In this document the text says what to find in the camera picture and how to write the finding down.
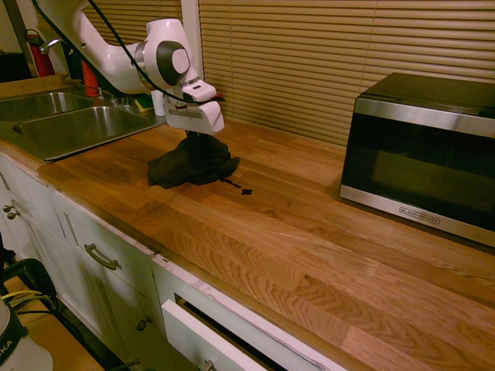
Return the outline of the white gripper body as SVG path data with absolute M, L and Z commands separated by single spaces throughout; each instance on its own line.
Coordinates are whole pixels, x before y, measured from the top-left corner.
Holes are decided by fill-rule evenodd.
M 165 101 L 164 112 L 166 122 L 172 128 L 208 135 L 215 135 L 224 129 L 224 117 L 216 101 L 182 107 Z

